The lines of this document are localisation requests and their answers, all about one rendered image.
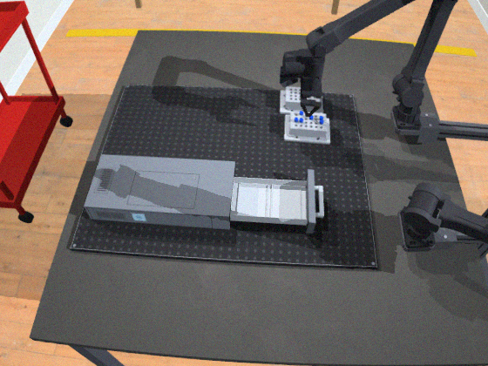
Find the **white block with round holes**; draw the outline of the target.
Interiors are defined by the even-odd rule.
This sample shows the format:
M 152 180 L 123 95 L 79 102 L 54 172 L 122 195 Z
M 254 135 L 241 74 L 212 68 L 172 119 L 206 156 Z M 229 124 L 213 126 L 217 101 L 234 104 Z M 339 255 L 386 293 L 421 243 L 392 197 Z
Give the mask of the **white block with round holes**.
M 296 93 L 296 94 L 295 94 Z M 285 104 L 285 109 L 292 109 L 292 110 L 302 110 L 301 107 L 301 87 L 291 87 L 288 86 L 286 87 L 286 104 Z M 292 100 L 290 100 L 292 99 Z M 313 99 L 316 102 L 320 102 L 320 99 L 311 97 L 308 99 Z M 312 111 L 313 106 L 306 106 L 307 111 Z
M 309 120 L 309 117 L 306 117 L 305 113 L 300 116 L 299 112 L 291 112 L 289 135 L 310 138 L 325 138 L 327 133 L 326 114 L 314 113 L 312 116 L 313 119 Z M 321 116 L 323 116 L 322 125 L 320 125 L 319 119 Z M 298 118 L 297 123 L 294 122 L 295 118 Z M 303 122 L 300 123 L 299 119 L 303 119 Z

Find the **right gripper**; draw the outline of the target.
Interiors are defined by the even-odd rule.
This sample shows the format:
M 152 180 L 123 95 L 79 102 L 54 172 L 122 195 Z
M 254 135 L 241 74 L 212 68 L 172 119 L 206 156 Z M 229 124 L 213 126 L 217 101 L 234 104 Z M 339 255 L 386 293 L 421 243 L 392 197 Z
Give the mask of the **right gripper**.
M 312 91 L 301 91 L 301 107 L 304 110 L 306 117 L 311 117 L 318 109 L 322 107 L 322 102 L 316 102 L 310 97 L 322 98 L 322 75 L 314 79 Z M 308 113 L 306 106 L 313 106 L 314 109 Z

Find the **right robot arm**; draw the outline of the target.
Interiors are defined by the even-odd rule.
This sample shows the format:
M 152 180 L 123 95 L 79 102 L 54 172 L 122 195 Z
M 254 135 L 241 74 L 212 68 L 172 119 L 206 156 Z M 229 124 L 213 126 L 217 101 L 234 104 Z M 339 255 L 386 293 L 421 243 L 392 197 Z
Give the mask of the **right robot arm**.
M 311 92 L 314 83 L 312 77 L 322 75 L 326 54 L 358 31 L 414 1 L 370 0 L 345 16 L 312 30 L 306 36 L 307 49 L 284 52 L 279 82 L 285 88 L 297 83 L 300 78 L 301 91 Z M 457 1 L 432 1 L 410 60 L 392 81 L 393 93 L 398 95 L 396 100 L 400 102 L 392 110 L 397 129 L 421 130 L 419 106 L 424 99 L 425 73 Z

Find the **white square plate with slots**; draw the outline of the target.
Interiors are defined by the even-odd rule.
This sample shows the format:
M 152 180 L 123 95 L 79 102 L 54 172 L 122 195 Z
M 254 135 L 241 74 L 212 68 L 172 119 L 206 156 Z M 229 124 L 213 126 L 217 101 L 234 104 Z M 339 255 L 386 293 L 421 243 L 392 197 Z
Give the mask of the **white square plate with slots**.
M 284 93 L 284 94 L 283 94 Z M 290 114 L 290 112 L 300 112 L 303 110 L 292 110 L 292 109 L 285 109 L 285 91 L 281 91 L 281 107 L 280 107 L 280 114 Z M 323 106 L 319 109 L 319 112 L 316 111 L 315 113 L 323 113 Z

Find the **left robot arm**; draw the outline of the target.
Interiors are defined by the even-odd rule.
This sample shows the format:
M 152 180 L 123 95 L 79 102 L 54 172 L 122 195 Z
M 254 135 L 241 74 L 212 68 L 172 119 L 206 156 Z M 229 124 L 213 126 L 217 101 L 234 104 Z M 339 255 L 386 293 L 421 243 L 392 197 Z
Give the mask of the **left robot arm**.
M 433 232 L 436 233 L 439 227 L 488 244 L 488 219 L 459 207 L 437 186 L 419 183 L 409 199 L 409 205 L 400 212 L 407 248 L 433 247 L 436 243 Z M 437 218 L 438 208 L 441 212 Z

